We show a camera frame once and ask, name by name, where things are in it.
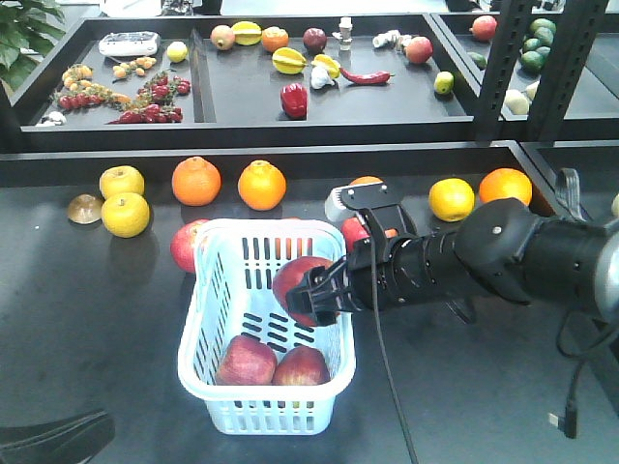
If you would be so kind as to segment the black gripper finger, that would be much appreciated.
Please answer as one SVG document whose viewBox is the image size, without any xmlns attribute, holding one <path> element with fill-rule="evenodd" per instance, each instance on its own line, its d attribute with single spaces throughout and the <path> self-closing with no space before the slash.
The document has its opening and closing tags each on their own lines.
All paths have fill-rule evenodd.
<svg viewBox="0 0 619 464">
<path fill-rule="evenodd" d="M 89 463 L 115 437 L 105 410 L 19 427 L 1 427 L 2 463 Z"/>
</svg>

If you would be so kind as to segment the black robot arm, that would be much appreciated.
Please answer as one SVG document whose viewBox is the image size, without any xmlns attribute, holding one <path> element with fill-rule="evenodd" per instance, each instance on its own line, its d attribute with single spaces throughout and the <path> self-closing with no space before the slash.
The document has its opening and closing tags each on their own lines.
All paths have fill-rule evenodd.
<svg viewBox="0 0 619 464">
<path fill-rule="evenodd" d="M 330 267 L 303 273 L 289 311 L 327 326 L 339 311 L 497 296 L 543 301 L 607 323 L 618 319 L 618 222 L 541 217 L 521 201 L 490 201 L 456 229 L 385 236 L 372 210 L 369 237 Z"/>
</svg>

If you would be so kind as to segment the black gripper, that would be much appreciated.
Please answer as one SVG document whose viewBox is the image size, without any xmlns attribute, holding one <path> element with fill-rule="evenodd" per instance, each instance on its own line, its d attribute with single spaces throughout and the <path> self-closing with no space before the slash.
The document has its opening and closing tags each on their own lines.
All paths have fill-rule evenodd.
<svg viewBox="0 0 619 464">
<path fill-rule="evenodd" d="M 363 208 L 355 217 L 368 237 L 355 243 L 344 264 L 314 267 L 285 294 L 287 309 L 317 327 L 336 323 L 342 312 L 380 310 L 410 303 L 398 284 L 396 248 L 414 238 L 416 227 L 398 204 Z"/>
</svg>

